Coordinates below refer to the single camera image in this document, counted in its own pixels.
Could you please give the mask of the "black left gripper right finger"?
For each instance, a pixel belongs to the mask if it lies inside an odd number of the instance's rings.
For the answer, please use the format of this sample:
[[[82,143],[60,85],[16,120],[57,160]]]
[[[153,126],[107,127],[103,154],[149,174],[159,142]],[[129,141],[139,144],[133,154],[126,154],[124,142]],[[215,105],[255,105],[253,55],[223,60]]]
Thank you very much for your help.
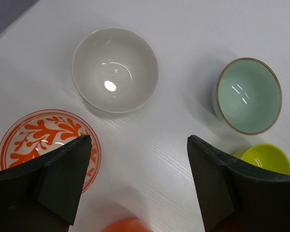
[[[187,152],[207,232],[290,232],[290,175],[244,162],[195,135]]]

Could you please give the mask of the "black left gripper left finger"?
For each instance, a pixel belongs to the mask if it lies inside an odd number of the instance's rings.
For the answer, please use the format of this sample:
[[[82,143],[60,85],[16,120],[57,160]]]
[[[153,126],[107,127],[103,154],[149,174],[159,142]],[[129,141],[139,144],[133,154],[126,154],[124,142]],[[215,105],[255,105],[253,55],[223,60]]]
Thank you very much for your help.
[[[82,135],[0,171],[0,232],[67,232],[74,224],[91,138]]]

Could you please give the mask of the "orange patterned glass bowl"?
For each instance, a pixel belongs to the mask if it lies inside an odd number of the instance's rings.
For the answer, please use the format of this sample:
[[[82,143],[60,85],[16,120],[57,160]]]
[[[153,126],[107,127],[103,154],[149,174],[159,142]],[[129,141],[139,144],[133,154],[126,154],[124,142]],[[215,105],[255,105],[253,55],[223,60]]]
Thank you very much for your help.
[[[102,160],[100,142],[95,131],[85,120],[64,110],[40,110],[16,121],[0,142],[0,171],[37,158],[81,135],[89,135],[92,144],[83,184],[83,191],[86,191],[100,169]]]

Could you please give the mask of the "lime green bowl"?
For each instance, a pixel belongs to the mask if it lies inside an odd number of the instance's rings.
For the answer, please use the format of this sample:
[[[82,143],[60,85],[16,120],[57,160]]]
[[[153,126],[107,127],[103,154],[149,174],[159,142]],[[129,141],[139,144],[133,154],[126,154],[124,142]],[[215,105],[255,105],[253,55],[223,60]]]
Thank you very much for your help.
[[[232,155],[254,166],[290,175],[290,160],[275,145],[258,144],[249,148],[238,149]]]

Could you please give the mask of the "orange square plastic bowl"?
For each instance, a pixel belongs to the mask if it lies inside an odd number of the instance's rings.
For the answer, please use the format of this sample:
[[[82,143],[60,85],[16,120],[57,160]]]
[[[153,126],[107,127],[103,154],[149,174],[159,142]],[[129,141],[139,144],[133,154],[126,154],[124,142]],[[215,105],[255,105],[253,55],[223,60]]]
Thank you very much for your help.
[[[138,218],[125,218],[105,227],[101,232],[151,232]]]

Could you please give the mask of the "celadon green ceramic bowl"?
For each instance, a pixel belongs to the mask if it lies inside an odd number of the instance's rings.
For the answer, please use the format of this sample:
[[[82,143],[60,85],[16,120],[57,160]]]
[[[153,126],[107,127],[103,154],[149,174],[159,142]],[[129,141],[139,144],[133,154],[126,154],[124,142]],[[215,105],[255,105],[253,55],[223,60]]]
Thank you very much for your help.
[[[217,117],[244,135],[262,134],[277,121],[282,89],[274,71],[255,58],[238,58],[220,73],[212,90]]]

